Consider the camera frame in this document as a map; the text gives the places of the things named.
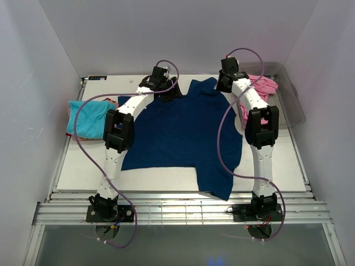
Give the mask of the navy blue t shirt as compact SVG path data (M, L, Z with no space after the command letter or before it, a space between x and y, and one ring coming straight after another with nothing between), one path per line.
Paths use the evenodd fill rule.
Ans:
M240 164L242 135L216 83L192 80L183 97L149 104L134 122L135 140L122 169L193 167L199 190L227 201L234 182L228 171Z

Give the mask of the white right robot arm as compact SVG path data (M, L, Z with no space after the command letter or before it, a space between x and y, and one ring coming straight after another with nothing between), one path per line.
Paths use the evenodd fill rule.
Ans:
M235 221L262 221L281 214L275 187L272 185L272 153L278 138L279 109L270 106L257 93L249 76L239 71L236 58L221 60L216 89L233 93L248 112L244 136L253 155L254 184L251 202L235 204L231 213Z

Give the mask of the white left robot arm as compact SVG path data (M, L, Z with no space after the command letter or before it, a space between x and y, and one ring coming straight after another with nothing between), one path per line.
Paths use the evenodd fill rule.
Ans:
M172 77L169 72L166 67L154 66L152 74L140 82L135 94L125 104L106 113L103 132L105 174L96 195L89 197L89 214L98 216L99 221L110 222L118 216L119 194L113 182L119 177L124 158L133 146L135 120L155 99L165 103L182 97L178 85L179 76Z

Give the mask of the clear plastic bin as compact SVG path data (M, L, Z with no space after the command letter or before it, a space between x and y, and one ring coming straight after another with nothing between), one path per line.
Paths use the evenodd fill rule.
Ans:
M278 84L276 94L269 96L267 102L269 105L276 105L279 108L279 134L281 136L287 135L294 127L305 122L305 115L298 99L297 90L281 63L265 63L264 76Z

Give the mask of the blue label sticker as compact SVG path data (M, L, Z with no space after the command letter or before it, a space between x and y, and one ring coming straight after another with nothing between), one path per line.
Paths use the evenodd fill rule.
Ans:
M89 76L88 80L107 80L107 76Z

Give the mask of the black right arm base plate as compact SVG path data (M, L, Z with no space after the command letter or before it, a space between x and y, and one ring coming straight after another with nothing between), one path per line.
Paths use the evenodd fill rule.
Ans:
M256 211L251 204L233 204L226 210L231 214L234 222L264 222L264 221L282 221L283 212L281 205L277 204L274 211Z

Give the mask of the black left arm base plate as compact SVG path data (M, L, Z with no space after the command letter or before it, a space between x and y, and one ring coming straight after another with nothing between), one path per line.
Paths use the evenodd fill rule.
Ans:
M91 223L116 223L119 221L130 223L134 221L134 210L131 205L124 204L114 206L110 212L105 213L93 206L89 206L85 221Z

